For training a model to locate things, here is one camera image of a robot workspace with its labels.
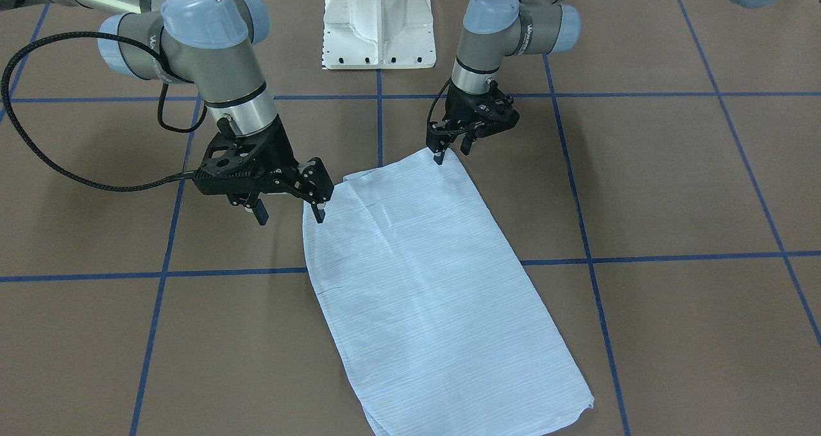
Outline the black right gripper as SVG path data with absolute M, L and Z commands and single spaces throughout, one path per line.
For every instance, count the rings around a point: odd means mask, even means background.
M 259 194 L 290 194 L 308 203 L 316 222 L 324 223 L 334 184 L 322 160 L 297 161 L 279 117 L 252 135 L 238 136 L 234 127 L 231 117 L 218 119 L 217 135 L 192 177 L 198 190 L 251 208 L 259 226 L 269 220 Z

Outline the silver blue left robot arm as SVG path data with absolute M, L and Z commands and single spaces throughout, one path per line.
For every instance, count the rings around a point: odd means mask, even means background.
M 687 56 L 701 56 L 704 64 L 696 74 L 702 82 L 693 91 L 695 97 L 713 95 L 720 104 L 724 97 L 819 98 L 819 85 L 809 88 L 778 88 L 797 70 L 799 48 L 793 44 L 797 33 L 789 19 L 784 26 L 767 26 L 759 38 L 745 42 L 745 29 L 756 24 L 758 10 L 787 0 L 663 0 L 674 1 L 681 19 L 672 26 L 674 38 L 683 37 L 692 25 L 713 21 L 713 29 L 724 38 L 701 40 L 690 38 L 692 46 Z M 622 18 L 624 9 L 611 4 L 603 9 L 604 18 L 593 26 L 610 27 L 607 37 L 587 37 L 582 18 L 573 0 L 469 0 L 464 14 L 463 30 L 451 79 L 443 87 L 446 106 L 443 120 L 427 123 L 427 146 L 437 164 L 441 164 L 449 147 L 461 138 L 461 152 L 468 155 L 475 141 L 501 134 L 513 128 L 519 114 L 513 101 L 498 86 L 498 72 L 508 56 L 555 55 L 571 51 L 581 44 L 583 54 L 591 59 L 581 66 L 584 79 L 592 80 L 593 72 L 613 77 L 614 87 L 605 92 L 558 92 L 557 99 L 589 98 L 602 106 L 606 98 L 655 97 L 641 87 L 630 90 L 633 76 L 659 74 L 657 64 L 645 65 L 636 16 Z M 627 66 L 618 70 L 616 61 L 608 56 L 627 54 L 627 42 L 634 41 L 632 57 Z

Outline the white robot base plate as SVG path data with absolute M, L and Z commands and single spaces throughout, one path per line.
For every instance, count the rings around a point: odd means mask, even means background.
M 431 0 L 325 0 L 326 70 L 416 70 L 436 62 Z

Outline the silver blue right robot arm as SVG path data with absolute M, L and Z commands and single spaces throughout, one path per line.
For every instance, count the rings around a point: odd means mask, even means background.
M 319 158 L 295 159 L 254 45 L 269 35 L 269 10 L 262 0 L 2 0 L 2 10 L 36 4 L 64 4 L 104 10 L 110 17 L 97 31 L 52 35 L 26 45 L 9 59 L 2 74 L 2 104 L 10 123 L 33 154 L 73 181 L 111 192 L 137 192 L 168 183 L 192 181 L 206 196 L 225 196 L 264 225 L 269 218 L 262 194 L 290 194 L 306 202 L 317 222 L 334 184 Z M 213 117 L 217 134 L 199 166 L 134 187 L 115 187 L 88 180 L 58 166 L 32 141 L 14 112 L 10 85 L 17 65 L 32 51 L 77 38 L 93 38 L 100 56 L 114 72 L 162 83 L 157 121 L 164 121 L 169 85 L 196 86 L 201 114 L 187 128 L 197 130 Z

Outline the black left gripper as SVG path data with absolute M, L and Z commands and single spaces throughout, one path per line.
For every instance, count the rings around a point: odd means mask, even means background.
M 445 113 L 442 121 L 431 121 L 436 103 L 446 92 Z M 489 91 L 469 94 L 446 81 L 431 104 L 426 121 L 426 146 L 434 154 L 437 165 L 442 166 L 449 146 L 462 135 L 461 153 L 468 156 L 476 140 L 513 129 L 520 119 L 513 108 L 514 100 L 490 80 Z

